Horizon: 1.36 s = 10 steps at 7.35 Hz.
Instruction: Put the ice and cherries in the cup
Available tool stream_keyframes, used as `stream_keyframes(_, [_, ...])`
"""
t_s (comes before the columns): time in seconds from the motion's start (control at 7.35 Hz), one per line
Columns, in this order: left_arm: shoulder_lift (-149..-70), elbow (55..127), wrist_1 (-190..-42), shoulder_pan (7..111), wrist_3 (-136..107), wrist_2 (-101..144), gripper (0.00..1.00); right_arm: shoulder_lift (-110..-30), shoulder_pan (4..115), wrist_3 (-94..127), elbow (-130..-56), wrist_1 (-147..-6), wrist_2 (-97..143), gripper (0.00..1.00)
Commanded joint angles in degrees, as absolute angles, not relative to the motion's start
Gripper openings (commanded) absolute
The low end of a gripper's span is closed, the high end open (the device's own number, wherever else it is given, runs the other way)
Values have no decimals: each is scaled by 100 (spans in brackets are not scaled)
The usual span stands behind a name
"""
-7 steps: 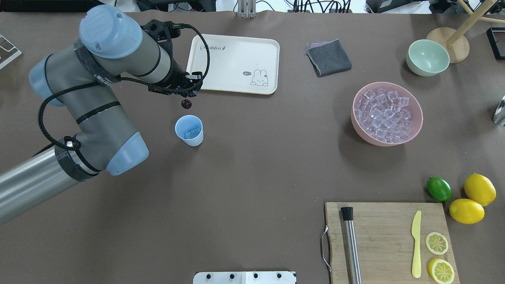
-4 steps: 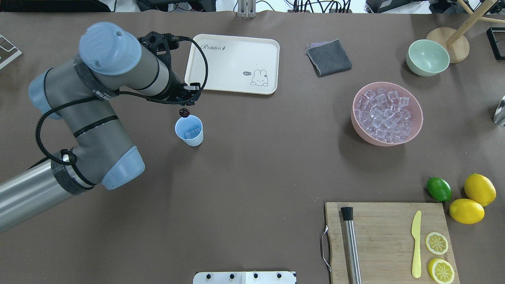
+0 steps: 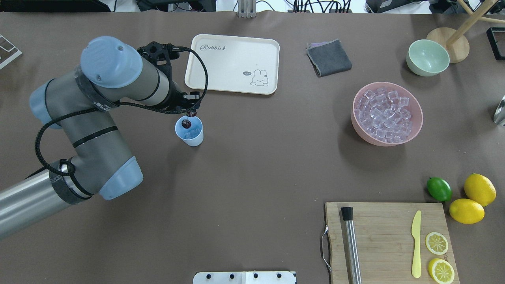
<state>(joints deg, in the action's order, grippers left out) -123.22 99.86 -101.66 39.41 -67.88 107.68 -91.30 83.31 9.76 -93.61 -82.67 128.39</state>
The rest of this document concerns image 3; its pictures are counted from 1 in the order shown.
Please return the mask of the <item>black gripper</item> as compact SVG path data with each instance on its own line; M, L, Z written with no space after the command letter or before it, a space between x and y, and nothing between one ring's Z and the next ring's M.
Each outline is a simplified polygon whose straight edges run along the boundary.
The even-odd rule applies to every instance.
M200 92L185 93L178 84L170 81L168 92L168 112L188 112L191 108L199 108L202 100Z

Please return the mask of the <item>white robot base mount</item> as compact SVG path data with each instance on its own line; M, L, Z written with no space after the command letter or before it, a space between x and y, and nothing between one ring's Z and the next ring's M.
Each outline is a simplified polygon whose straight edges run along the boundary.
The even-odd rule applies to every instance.
M291 271L223 271L200 272L193 277L193 284L296 284L297 277Z

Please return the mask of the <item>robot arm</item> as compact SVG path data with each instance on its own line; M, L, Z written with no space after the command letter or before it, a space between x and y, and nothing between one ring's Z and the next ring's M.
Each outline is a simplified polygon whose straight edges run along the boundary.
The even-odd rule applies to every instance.
M133 48L111 36L91 40L80 64L30 96L43 126L35 152L41 169L1 192L1 238L99 194L111 200L144 179L110 110L121 106L196 115L203 92L183 92L171 61L189 47L152 42Z

